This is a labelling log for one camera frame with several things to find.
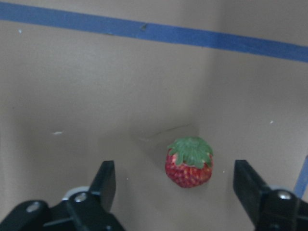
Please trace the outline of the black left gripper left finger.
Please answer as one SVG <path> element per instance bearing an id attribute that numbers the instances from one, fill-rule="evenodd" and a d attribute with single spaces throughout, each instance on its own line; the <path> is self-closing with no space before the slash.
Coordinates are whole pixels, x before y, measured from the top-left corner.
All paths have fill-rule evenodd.
<path id="1" fill-rule="evenodd" d="M 114 161 L 103 161 L 89 189 L 79 191 L 51 209 L 44 231 L 123 231 L 110 212 L 116 192 Z"/>

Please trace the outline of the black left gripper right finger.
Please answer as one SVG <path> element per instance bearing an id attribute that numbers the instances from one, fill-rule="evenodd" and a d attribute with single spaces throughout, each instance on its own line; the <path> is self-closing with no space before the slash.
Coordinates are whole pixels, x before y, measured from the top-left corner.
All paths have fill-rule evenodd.
<path id="1" fill-rule="evenodd" d="M 270 187 L 246 160 L 235 160 L 233 190 L 256 231 L 306 231 L 308 203 Z"/>

